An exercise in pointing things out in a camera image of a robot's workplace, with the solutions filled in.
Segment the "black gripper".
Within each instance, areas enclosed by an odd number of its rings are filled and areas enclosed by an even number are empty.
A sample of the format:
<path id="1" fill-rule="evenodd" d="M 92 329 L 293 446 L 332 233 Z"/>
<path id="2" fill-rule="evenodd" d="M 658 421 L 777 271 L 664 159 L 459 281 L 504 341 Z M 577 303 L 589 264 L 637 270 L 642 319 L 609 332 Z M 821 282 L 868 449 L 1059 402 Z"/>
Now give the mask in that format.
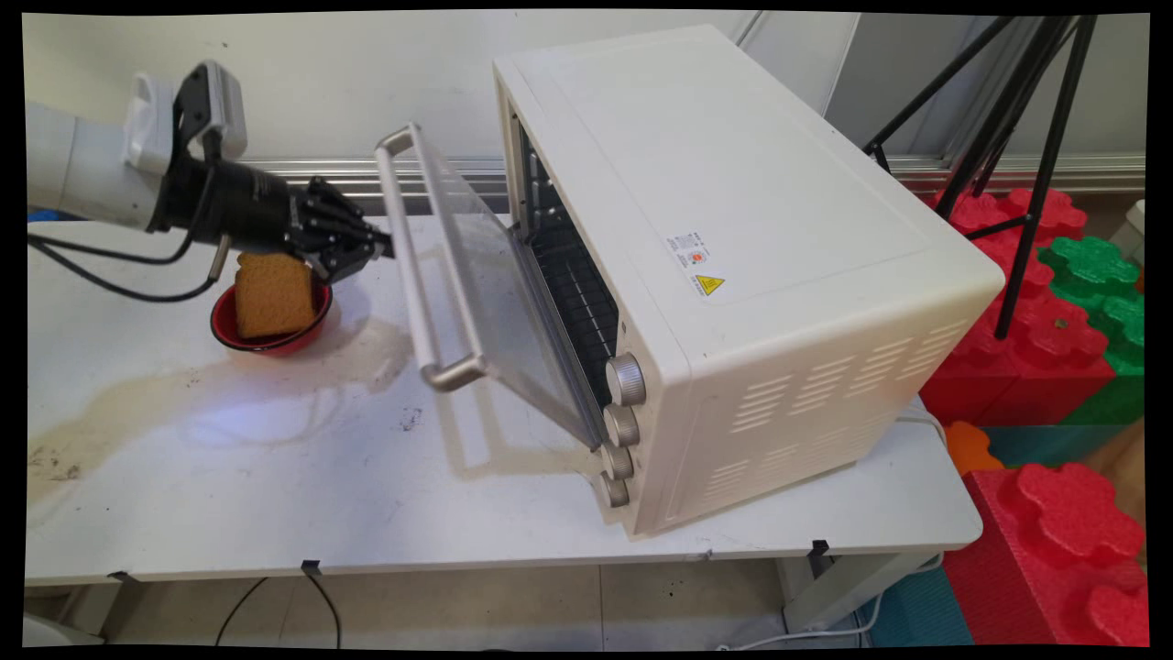
<path id="1" fill-rule="evenodd" d="M 323 284 L 355 275 L 369 260 L 395 256 L 394 239 L 323 176 L 290 188 L 280 177 L 233 161 L 172 159 L 150 231 L 179 227 L 192 241 L 301 260 Z"/>

